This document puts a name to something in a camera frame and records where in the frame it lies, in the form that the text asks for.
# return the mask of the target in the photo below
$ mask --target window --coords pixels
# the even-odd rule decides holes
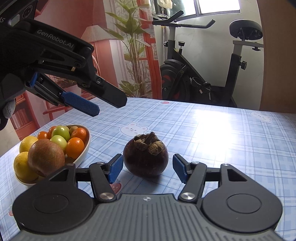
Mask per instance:
[[[172,16],[179,10],[184,14],[178,19],[189,19],[203,15],[215,15],[223,13],[240,13],[239,0],[172,0],[173,8],[167,9],[168,16]]]

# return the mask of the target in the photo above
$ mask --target white pleated lampshade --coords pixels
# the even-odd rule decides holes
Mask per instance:
[[[99,40],[116,39],[116,38],[111,34],[107,33],[99,25],[93,25],[85,29],[81,39],[90,43],[90,42],[96,42]]]

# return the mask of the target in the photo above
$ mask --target blue plaid tablecloth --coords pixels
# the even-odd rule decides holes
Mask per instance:
[[[92,102],[101,109],[98,116],[92,118],[73,109],[34,135],[56,125],[87,127],[91,144],[80,167],[88,167],[122,153],[135,135],[154,131],[168,148],[167,168],[160,178],[146,180],[124,167],[115,184],[118,193],[178,196],[184,184],[173,170],[175,153],[208,167],[230,163],[279,197],[284,210],[276,231],[288,241],[296,238],[296,115],[153,99],[129,98],[120,109],[97,98]],[[26,190],[16,180],[12,167],[18,153],[19,144],[0,158],[0,231],[4,240],[19,232],[11,206]],[[206,183],[203,195],[217,185]],[[89,183],[79,183],[79,188],[92,196]]]

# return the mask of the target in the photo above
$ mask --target fruit bowl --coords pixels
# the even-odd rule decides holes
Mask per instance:
[[[89,151],[89,146],[90,146],[90,143],[91,143],[91,135],[90,135],[89,130],[84,126],[68,125],[67,127],[70,129],[73,126],[81,127],[81,128],[86,130],[86,139],[85,139],[85,143],[84,143],[85,148],[84,148],[83,152],[80,154],[80,156],[76,160],[74,160],[74,159],[72,159],[70,157],[66,157],[65,164],[74,163],[76,165],[76,167],[78,167],[85,160],[86,154]],[[23,185],[25,185],[27,187],[31,187],[31,186],[35,185],[37,182],[39,182],[40,180],[44,179],[43,177],[39,176],[37,179],[35,179],[32,182],[25,182],[25,181],[21,180],[19,177],[17,177],[17,175],[15,175],[15,177],[21,184],[23,184]]]

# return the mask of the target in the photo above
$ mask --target dark purple fruit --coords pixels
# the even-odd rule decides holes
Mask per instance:
[[[160,175],[168,164],[168,150],[154,132],[137,135],[123,150],[126,168],[138,177]]]

